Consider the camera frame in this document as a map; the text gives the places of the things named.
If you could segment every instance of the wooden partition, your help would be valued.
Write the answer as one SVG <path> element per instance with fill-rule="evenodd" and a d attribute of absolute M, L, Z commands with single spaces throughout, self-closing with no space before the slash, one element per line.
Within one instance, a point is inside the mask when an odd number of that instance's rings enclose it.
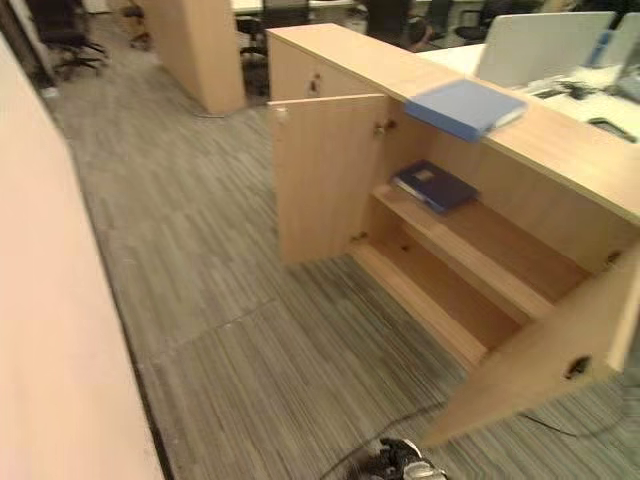
<path fill-rule="evenodd" d="M 161 480 L 71 153 L 0 35 L 0 478 Z"/>
<path fill-rule="evenodd" d="M 162 64 L 213 114 L 245 105 L 230 0 L 141 0 Z"/>

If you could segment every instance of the open cabinet door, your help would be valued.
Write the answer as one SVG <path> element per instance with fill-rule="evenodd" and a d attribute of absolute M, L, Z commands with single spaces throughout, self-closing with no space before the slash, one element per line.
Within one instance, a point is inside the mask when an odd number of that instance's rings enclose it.
<path fill-rule="evenodd" d="M 443 443 L 622 371 L 639 304 L 636 245 L 492 352 L 453 394 L 424 444 Z"/>
<path fill-rule="evenodd" d="M 362 231 L 387 104 L 377 94 L 269 104 L 285 263 L 345 253 Z"/>

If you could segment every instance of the black cable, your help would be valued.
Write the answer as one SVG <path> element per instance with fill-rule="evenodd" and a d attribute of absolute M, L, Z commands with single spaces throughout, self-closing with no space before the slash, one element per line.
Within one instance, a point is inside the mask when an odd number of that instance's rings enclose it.
<path fill-rule="evenodd" d="M 584 432 L 584 433 L 574 433 L 574 432 L 567 432 L 566 430 L 562 430 L 558 427 L 554 427 L 553 425 L 549 425 L 548 423 L 543 422 L 542 420 L 540 420 L 539 418 L 536 418 L 532 415 L 528 415 L 526 413 L 520 413 L 518 414 L 519 417 L 521 418 L 526 418 L 527 420 L 530 420 L 534 423 L 537 423 L 538 425 L 541 425 L 545 428 L 548 428 L 549 430 L 555 432 L 555 433 L 559 433 L 560 435 L 565 435 L 567 437 L 571 437 L 571 438 L 596 438 L 599 437 L 600 435 L 603 435 L 605 433 L 609 433 L 610 431 L 616 429 L 618 426 L 620 426 L 620 424 L 627 418 L 625 415 L 621 415 L 620 418 L 618 418 L 618 420 L 616 420 L 615 422 L 611 423 L 610 425 L 607 425 L 606 427 L 602 427 L 598 430 L 592 430 L 592 431 L 588 431 L 588 432 Z"/>
<path fill-rule="evenodd" d="M 375 435 L 372 435 L 367 440 L 362 442 L 360 445 L 358 445 L 355 448 L 352 448 L 347 453 L 345 453 L 342 457 L 340 457 L 340 459 L 336 463 L 334 463 L 329 470 L 324 472 L 320 476 L 320 478 L 318 480 L 324 480 L 325 478 L 327 478 L 340 465 L 342 465 L 345 461 L 347 461 L 349 458 L 351 458 L 356 452 L 358 452 L 359 450 L 362 450 L 364 447 L 366 447 L 368 444 L 373 442 L 375 439 L 380 438 L 382 436 L 382 434 L 384 434 L 388 430 L 392 429 L 396 425 L 398 425 L 400 423 L 403 423 L 403 422 L 406 422 L 407 420 L 411 420 L 411 419 L 416 418 L 416 417 L 421 417 L 423 415 L 427 415 L 427 414 L 431 413 L 434 410 L 438 410 L 438 409 L 444 407 L 444 405 L 445 405 L 445 402 L 432 403 L 431 405 L 420 407 L 419 409 L 415 410 L 414 412 L 408 413 L 407 415 L 404 415 L 402 417 L 396 418 L 395 420 L 392 420 L 391 422 L 387 423 L 383 428 L 381 428 L 378 432 L 376 432 Z"/>
<path fill-rule="evenodd" d="M 623 385 L 623 387 L 625 389 L 627 389 L 627 388 L 640 388 L 640 383 L 633 384 L 633 385 Z M 404 415 L 402 417 L 396 418 L 395 420 L 392 420 L 387 425 L 385 425 L 384 428 L 379 430 L 375 435 L 369 437 L 367 440 L 362 442 L 360 445 L 358 445 L 355 448 L 352 448 L 347 453 L 345 453 L 342 457 L 340 457 L 340 459 L 336 463 L 334 463 L 329 470 L 324 472 L 320 476 L 320 478 L 318 480 L 324 480 L 325 478 L 327 478 L 340 465 L 342 465 L 345 461 L 347 461 L 349 458 L 351 458 L 356 452 L 358 452 L 359 450 L 362 450 L 364 447 L 366 447 L 369 443 L 371 443 L 375 439 L 380 438 L 382 436 L 382 434 L 385 433 L 387 430 L 390 430 L 391 428 L 395 427 L 396 425 L 398 425 L 400 423 L 403 423 L 403 422 L 406 422 L 407 420 L 411 420 L 412 418 L 420 417 L 422 415 L 427 415 L 427 414 L 431 413 L 433 410 L 442 408 L 445 404 L 446 404 L 446 402 L 436 402 L 436 403 L 433 403 L 431 405 L 427 405 L 425 407 L 421 407 L 421 408 L 417 409 L 416 411 L 414 411 L 412 413 L 408 413 L 407 415 Z M 558 433 L 560 435 L 565 435 L 565 436 L 571 437 L 571 438 L 582 438 L 582 439 L 596 438 L 596 437 L 598 437 L 600 435 L 608 433 L 608 432 L 614 430 L 615 428 L 617 428 L 626 419 L 626 416 L 623 414 L 615 422 L 611 423 L 610 425 L 607 425 L 606 427 L 602 427 L 602 428 L 600 428 L 598 430 L 592 430 L 592 431 L 588 431 L 588 432 L 584 432 L 584 433 L 574 433 L 574 432 L 568 432 L 566 430 L 562 430 L 562 429 L 560 429 L 558 427 L 554 427 L 553 425 L 549 425 L 548 423 L 543 422 L 539 418 L 536 418 L 536 417 L 534 417 L 532 415 L 529 415 L 529 414 L 526 414 L 526 413 L 520 413 L 518 416 L 521 417 L 521 418 L 526 418 L 527 420 L 529 420 L 529 421 L 531 421 L 533 423 L 536 423 L 536 424 L 538 424 L 538 425 L 540 425 L 542 427 L 548 428 L 549 430 L 551 430 L 551 431 L 553 431 L 555 433 Z"/>

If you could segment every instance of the computer monitor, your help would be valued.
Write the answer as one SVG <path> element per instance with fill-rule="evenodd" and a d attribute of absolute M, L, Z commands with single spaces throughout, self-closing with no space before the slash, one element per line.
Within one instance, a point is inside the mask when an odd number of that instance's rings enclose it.
<path fill-rule="evenodd" d="M 475 76 L 503 87 L 571 73 L 586 62 L 613 12 L 504 15 L 491 25 Z"/>

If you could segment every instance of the dark blue book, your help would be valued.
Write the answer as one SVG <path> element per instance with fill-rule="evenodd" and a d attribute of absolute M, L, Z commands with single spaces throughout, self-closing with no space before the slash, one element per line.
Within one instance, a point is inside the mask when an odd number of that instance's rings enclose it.
<path fill-rule="evenodd" d="M 520 117 L 526 102 L 470 80 L 458 80 L 407 100 L 405 112 L 468 142 Z"/>
<path fill-rule="evenodd" d="M 401 170 L 392 181 L 437 213 L 457 207 L 478 193 L 468 183 L 427 160 Z"/>

